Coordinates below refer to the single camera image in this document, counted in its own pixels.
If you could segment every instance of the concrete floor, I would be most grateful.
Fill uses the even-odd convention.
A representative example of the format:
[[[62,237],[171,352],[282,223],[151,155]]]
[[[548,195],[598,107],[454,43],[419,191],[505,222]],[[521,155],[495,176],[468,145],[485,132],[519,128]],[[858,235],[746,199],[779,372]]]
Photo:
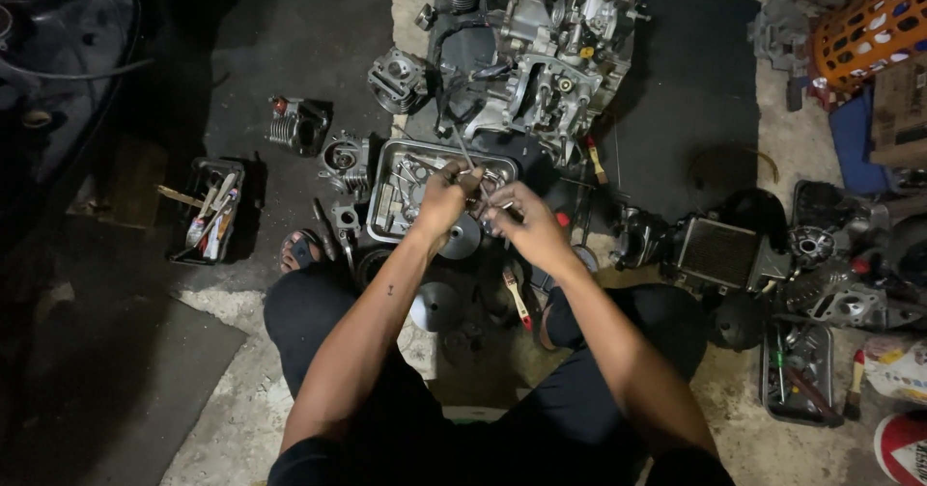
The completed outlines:
[[[403,50],[425,55],[427,34],[412,24],[425,2],[393,0],[393,36]],[[776,160],[781,180],[760,163],[758,183],[788,207],[795,181],[807,178],[840,184],[840,172],[829,139],[826,115],[812,102],[798,113],[784,109],[785,76],[761,62],[757,73],[757,101],[762,113],[759,148]],[[611,247],[607,236],[592,235],[590,244],[600,255]],[[268,266],[274,261],[267,260]],[[651,273],[618,274],[603,271],[600,281],[610,287],[653,278]],[[248,343],[229,366],[206,408],[179,450],[162,484],[249,484],[264,480],[277,455],[284,419],[292,400],[281,375],[276,350],[261,322],[262,293],[228,292],[218,288],[185,291],[178,298],[194,308],[215,314],[244,330]],[[839,401],[848,379],[850,355],[862,340],[857,332],[837,331],[835,389]],[[426,377],[433,377],[436,356],[433,340],[407,330],[408,345],[430,356],[414,361]],[[517,334],[511,363],[528,385],[537,383],[562,354],[542,352],[530,338]],[[715,434],[721,458],[738,484],[889,484],[871,453],[874,423],[864,408],[866,422],[839,430],[800,427],[773,421],[757,402],[755,350],[736,353],[709,347],[692,388]],[[874,396],[867,390],[866,399]]]

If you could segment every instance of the cardboard box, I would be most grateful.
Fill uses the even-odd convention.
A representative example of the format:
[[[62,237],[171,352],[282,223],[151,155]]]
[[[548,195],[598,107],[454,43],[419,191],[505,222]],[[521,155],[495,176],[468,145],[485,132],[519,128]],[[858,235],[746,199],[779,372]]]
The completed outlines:
[[[870,161],[927,168],[927,54],[875,76]]]

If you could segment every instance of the sandal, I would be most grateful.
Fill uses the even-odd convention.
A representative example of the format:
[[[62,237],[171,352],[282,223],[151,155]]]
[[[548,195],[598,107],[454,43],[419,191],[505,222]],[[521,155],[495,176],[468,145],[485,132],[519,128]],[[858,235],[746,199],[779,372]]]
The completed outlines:
[[[312,250],[309,248],[309,244],[314,245],[319,253],[320,257],[317,260],[312,256]],[[289,235],[286,235],[284,241],[280,244],[280,270],[284,274],[289,273],[290,271],[295,271],[284,258],[286,254],[284,251],[289,249],[289,257],[295,262],[298,266],[298,269],[305,269],[312,264],[319,264],[326,260],[325,254],[322,252],[322,241],[319,239],[319,236],[310,229],[300,229],[299,231],[293,231]]]

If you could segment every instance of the metal tray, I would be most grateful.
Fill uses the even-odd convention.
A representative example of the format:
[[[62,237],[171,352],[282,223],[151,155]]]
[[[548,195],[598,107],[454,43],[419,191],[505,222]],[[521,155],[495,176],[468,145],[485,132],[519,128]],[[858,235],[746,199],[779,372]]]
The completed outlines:
[[[483,166],[487,169],[498,172],[503,176],[506,183],[518,180],[519,169],[515,160],[499,155],[482,153],[479,151],[470,151],[470,157],[476,165]],[[428,144],[406,139],[394,139],[383,145],[380,151],[380,160],[377,163],[377,176],[374,179],[374,192],[370,197],[370,208],[367,211],[367,234],[377,241],[398,244],[403,239],[406,231],[411,226],[411,222],[402,216],[401,212],[396,212],[396,203],[400,198],[393,196],[395,190],[385,189],[385,186],[393,187],[402,184],[406,188],[407,184],[393,173],[393,168],[399,164],[405,155],[411,155],[416,159],[423,160],[434,165],[437,168],[443,167],[450,160],[464,160],[464,154],[460,149]],[[408,178],[409,173],[400,171],[403,176]],[[409,188],[408,194],[412,201],[421,198],[423,187],[412,190]],[[393,215],[393,223],[387,230],[386,216]]]
[[[782,325],[783,336],[787,335],[793,326],[803,327],[810,326],[808,331],[808,336],[814,338],[817,341],[817,349],[814,350],[815,355],[819,357],[822,361],[817,365],[817,372],[814,373],[814,385],[817,389],[820,390],[820,393],[823,394],[824,399],[827,400],[831,408],[834,407],[833,404],[833,334],[830,332],[830,329],[827,326],[821,325],[817,321],[810,319],[791,319],[793,316],[790,316],[790,320],[782,319],[773,319],[772,321],[779,321]],[[769,328],[767,329],[766,336],[763,338],[763,344],[761,345],[762,349],[760,350],[760,373],[759,373],[759,400],[760,403],[766,408],[766,411],[770,414],[770,417],[776,419],[777,421],[784,421],[786,423],[796,423],[799,425],[808,425],[810,427],[823,427],[827,428],[827,423],[824,421],[824,417],[817,410],[817,408],[811,404],[811,401],[805,399],[803,396],[801,398],[797,397],[800,394],[794,394],[796,397],[794,399],[787,399],[785,404],[779,403],[778,400],[773,400],[770,398],[772,390],[770,390],[770,379],[768,377],[771,368],[775,368],[770,365],[770,347],[775,346],[776,343],[776,329],[775,326],[770,323]]]

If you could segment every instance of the screwdriver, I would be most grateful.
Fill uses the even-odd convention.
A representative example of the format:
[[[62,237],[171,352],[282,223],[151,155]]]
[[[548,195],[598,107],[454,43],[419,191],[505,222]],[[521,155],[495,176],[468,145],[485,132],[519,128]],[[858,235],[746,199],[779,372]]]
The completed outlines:
[[[325,218],[325,211],[322,210],[322,203],[318,198],[312,199],[312,209],[315,211],[315,219],[319,221],[321,231],[319,237],[322,239],[322,246],[325,249],[325,255],[334,262],[338,258],[338,249],[335,247],[333,238],[332,224]]]

